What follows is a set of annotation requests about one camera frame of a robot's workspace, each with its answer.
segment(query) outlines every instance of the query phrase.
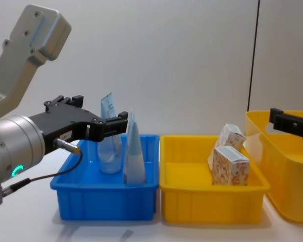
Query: white wall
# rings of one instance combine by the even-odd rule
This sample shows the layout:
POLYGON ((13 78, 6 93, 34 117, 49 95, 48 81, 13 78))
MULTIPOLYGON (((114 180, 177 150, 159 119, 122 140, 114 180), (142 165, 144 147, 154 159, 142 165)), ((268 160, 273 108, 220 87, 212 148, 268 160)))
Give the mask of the white wall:
POLYGON ((250 109, 303 109, 303 0, 261 0, 250 109))
POLYGON ((141 133, 242 128, 257 0, 0 1, 0 54, 30 3, 58 9, 73 29, 13 114, 42 112, 61 94, 84 95, 84 108, 99 114, 113 91, 118 112, 133 106, 141 133))

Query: label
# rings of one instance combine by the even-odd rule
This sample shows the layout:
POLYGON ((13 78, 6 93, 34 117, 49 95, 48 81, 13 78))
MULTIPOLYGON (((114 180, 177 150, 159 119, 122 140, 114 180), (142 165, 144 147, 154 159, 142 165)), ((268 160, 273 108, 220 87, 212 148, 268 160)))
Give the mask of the label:
POLYGON ((72 137, 72 131, 71 130, 62 134, 62 135, 60 135, 61 140, 68 140, 71 137, 72 137))
MULTIPOLYGON (((107 96, 101 99, 101 117, 102 118, 112 118, 116 117, 116 111, 114 107, 112 92, 109 93, 107 96)), ((119 135, 113 135, 111 137, 105 138, 105 140, 102 141, 100 147, 103 145, 106 146, 113 146, 114 155, 119 158, 121 157, 122 153, 122 143, 121 138, 119 135)), ((99 149, 99 154, 105 153, 102 149, 99 149)))

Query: white box with orange pattern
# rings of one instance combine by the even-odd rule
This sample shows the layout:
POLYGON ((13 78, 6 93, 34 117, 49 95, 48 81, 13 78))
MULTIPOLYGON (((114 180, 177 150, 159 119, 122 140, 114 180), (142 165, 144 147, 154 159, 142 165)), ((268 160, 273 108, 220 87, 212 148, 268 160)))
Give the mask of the white box with orange pattern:
MULTIPOLYGON (((225 124, 219 134, 219 138, 217 139, 214 147, 227 145, 227 146, 232 146, 237 150, 240 150, 245 140, 246 137, 241 133, 240 128, 238 126, 225 124)), ((213 150, 211 151, 211 154, 208 157, 208 163, 210 170, 212 170, 213 150)))
POLYGON ((213 184, 245 186, 248 181, 249 159, 231 146, 214 148, 213 184))

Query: black cable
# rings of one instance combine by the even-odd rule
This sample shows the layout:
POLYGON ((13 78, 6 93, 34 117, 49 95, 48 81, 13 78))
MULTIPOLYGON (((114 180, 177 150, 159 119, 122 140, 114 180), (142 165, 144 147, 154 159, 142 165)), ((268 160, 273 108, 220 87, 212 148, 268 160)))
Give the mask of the black cable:
POLYGON ((258 18, 259 18, 260 5, 261 5, 261 0, 258 0, 256 27, 255 27, 255 39, 254 39, 254 50, 252 52, 253 59, 252 59, 252 62, 251 62, 251 73, 250 73, 250 84, 249 84, 247 111, 249 111, 249 107, 250 107, 251 85, 253 84, 253 72, 254 72, 254 62, 255 62, 255 51, 256 51, 256 40, 257 40, 257 29, 258 29, 258 18))
POLYGON ((81 163, 82 159, 83 159, 83 152, 82 152, 82 150, 80 150, 80 158, 77 161, 77 163, 75 165, 73 165, 71 168, 69 168, 67 170, 64 170, 64 171, 61 171, 61 172, 54 173, 54 174, 39 176, 39 177, 36 177, 36 178, 33 178, 33 179, 26 178, 24 180, 21 180, 21 181, 15 183, 15 184, 10 185, 9 188, 13 192, 15 192, 16 190, 18 190, 18 189, 26 186, 27 184, 29 184, 31 182, 34 182, 36 180, 41 180, 41 179, 54 177, 54 176, 58 176, 58 175, 64 175, 64 174, 69 173, 70 171, 74 170, 75 168, 77 168, 78 165, 81 163))
POLYGON ((81 163, 82 159, 83 159, 83 151, 80 150, 80 158, 77 161, 77 163, 75 165, 73 165, 71 168, 69 168, 67 170, 64 170, 64 171, 61 171, 61 172, 57 172, 55 174, 43 175, 43 176, 39 176, 39 177, 33 178, 33 179, 30 180, 30 182, 34 182, 36 180, 41 180, 41 179, 45 179, 45 178, 49 178, 49 177, 54 177, 54 176, 58 176, 58 175, 64 175, 66 173, 69 173, 70 171, 72 171, 72 170, 74 170, 75 168, 78 167, 78 165, 81 163))

